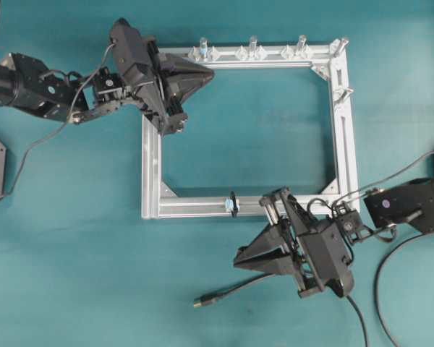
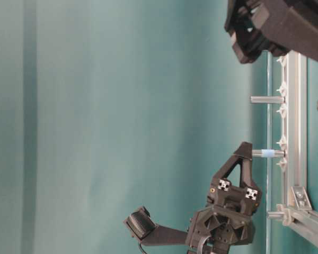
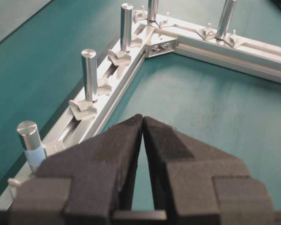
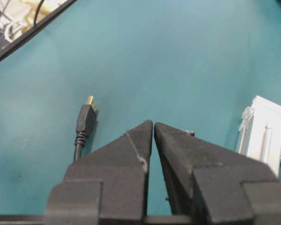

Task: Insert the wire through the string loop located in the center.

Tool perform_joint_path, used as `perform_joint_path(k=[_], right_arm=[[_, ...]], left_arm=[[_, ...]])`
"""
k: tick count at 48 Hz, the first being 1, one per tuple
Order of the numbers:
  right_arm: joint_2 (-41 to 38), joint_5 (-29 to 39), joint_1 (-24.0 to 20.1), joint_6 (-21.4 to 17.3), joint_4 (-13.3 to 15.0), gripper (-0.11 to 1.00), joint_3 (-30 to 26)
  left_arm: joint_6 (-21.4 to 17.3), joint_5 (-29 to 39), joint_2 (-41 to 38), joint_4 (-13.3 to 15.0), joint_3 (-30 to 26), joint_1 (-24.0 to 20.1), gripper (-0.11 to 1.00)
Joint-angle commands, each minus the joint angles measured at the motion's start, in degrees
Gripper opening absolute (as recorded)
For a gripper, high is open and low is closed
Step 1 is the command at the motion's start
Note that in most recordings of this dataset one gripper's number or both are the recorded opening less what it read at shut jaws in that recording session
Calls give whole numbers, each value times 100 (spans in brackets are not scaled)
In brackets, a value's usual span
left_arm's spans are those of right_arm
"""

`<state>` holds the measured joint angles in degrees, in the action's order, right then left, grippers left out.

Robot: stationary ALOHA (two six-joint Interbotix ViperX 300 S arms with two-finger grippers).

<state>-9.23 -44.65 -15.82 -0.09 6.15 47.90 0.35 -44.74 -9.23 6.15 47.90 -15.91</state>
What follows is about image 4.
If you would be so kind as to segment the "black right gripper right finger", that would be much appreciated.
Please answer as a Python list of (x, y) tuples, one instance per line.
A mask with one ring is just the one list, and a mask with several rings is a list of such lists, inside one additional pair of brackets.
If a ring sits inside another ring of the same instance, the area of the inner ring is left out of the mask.
[(156, 123), (173, 214), (206, 225), (281, 225), (281, 182), (268, 165)]

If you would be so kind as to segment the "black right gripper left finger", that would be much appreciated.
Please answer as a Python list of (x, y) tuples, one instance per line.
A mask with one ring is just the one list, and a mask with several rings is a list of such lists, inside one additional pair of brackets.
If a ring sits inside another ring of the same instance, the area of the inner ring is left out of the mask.
[(140, 225), (147, 213), (153, 123), (72, 163), (51, 190), (47, 225)]

